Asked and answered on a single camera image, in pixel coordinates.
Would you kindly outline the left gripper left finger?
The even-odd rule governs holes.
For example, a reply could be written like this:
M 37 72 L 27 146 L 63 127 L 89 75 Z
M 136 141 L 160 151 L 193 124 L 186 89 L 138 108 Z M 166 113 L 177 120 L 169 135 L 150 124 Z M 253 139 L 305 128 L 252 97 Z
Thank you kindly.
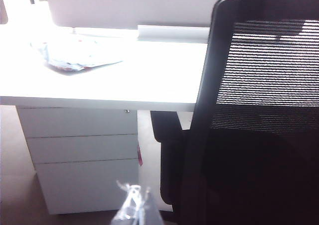
M 138 225 L 139 210 L 141 207 L 141 186 L 130 185 L 129 183 L 120 183 L 117 181 L 118 187 L 126 192 L 126 198 L 117 211 L 113 219 L 112 225 Z

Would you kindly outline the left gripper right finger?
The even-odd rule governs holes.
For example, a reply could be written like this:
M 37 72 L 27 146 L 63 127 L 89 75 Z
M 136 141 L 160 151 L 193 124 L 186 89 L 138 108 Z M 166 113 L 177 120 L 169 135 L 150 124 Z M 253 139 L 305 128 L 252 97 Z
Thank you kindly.
M 151 193 L 151 189 L 147 187 L 141 206 L 141 224 L 142 225 L 161 225 L 162 217 L 158 210 L 157 204 Z

